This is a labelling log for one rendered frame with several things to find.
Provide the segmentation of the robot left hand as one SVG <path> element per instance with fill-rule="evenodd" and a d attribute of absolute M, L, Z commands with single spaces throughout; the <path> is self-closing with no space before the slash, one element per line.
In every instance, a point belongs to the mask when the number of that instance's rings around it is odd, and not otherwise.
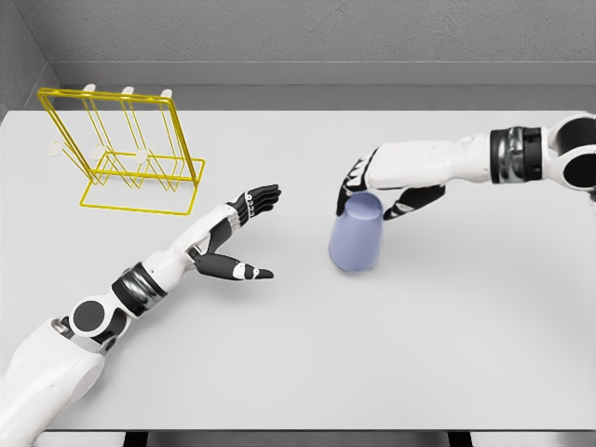
<path fill-rule="evenodd" d="M 223 255 L 217 250 L 249 220 L 262 212 L 270 211 L 279 200 L 281 191 L 277 184 L 260 186 L 243 192 L 235 202 L 226 202 L 216 211 L 223 216 L 216 217 L 207 235 L 186 250 L 201 275 L 227 280 L 270 279 L 274 274 L 251 264 Z"/>

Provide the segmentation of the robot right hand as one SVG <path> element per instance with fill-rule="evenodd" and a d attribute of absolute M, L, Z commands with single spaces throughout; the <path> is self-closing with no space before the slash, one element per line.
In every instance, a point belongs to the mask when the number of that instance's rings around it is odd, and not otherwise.
<path fill-rule="evenodd" d="M 357 192 L 403 191 L 385 210 L 385 221 L 420 210 L 440 199 L 445 195 L 448 176 L 445 166 L 432 159 L 437 148 L 433 142 L 384 143 L 360 157 L 341 184 L 336 215 L 344 213 L 348 199 Z"/>

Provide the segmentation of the lavender blue cup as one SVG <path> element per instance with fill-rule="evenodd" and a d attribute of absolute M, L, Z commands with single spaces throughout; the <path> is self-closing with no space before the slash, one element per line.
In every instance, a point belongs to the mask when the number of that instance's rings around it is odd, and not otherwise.
<path fill-rule="evenodd" d="M 329 254 L 345 271 L 369 270 L 378 261 L 382 236 L 381 201 L 374 194 L 358 192 L 347 200 L 344 212 L 334 223 Z"/>

